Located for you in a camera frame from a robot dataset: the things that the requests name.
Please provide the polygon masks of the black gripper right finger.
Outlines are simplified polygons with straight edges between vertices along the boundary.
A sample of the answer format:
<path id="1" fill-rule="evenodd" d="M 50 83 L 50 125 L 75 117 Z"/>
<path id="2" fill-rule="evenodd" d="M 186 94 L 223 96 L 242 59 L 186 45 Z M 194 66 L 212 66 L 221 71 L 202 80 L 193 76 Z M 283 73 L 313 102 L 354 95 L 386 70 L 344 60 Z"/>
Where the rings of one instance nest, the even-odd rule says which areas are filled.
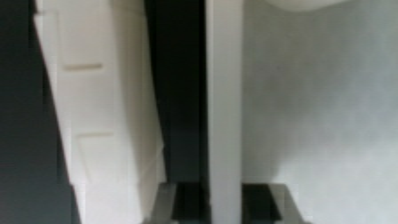
<path id="1" fill-rule="evenodd" d="M 244 184 L 242 209 L 242 224 L 312 224 L 285 184 Z"/>

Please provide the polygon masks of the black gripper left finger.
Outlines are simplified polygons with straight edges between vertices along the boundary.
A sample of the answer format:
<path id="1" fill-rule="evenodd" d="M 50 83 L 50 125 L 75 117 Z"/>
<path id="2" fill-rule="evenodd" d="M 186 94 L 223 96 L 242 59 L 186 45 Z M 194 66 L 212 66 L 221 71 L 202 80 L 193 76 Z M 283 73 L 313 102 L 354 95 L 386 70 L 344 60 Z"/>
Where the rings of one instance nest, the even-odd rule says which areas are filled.
<path id="1" fill-rule="evenodd" d="M 162 183 L 145 224 L 209 224 L 207 192 L 200 183 Z"/>

